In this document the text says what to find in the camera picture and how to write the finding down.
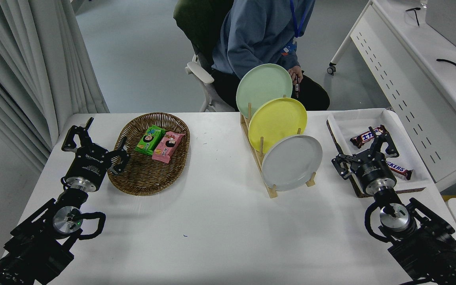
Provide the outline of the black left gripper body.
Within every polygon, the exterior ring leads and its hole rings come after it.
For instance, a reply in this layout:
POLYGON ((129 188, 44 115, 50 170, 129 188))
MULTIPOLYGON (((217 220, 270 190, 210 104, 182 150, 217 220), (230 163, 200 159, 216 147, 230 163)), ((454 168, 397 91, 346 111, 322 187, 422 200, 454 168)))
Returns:
POLYGON ((100 186, 109 168, 105 157, 108 150, 97 144, 77 148, 75 159, 65 175, 65 182, 87 180, 92 186, 100 186))

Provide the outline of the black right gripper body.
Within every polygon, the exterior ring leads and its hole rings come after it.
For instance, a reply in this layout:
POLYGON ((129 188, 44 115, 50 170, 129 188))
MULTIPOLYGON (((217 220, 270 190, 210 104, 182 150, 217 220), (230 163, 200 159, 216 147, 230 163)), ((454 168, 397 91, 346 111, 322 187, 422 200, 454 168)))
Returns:
POLYGON ((362 187, 395 186, 395 176, 387 165, 385 154, 359 153, 356 157, 361 160, 356 177, 362 187))

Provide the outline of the person's hand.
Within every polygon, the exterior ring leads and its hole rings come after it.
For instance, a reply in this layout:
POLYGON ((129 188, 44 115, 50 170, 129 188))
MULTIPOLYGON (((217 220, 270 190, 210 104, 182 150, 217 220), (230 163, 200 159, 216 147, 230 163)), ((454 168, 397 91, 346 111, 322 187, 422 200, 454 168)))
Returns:
POLYGON ((293 84, 300 84, 303 80, 302 68, 299 65, 295 65, 292 68, 288 69, 288 74, 293 81, 293 84))

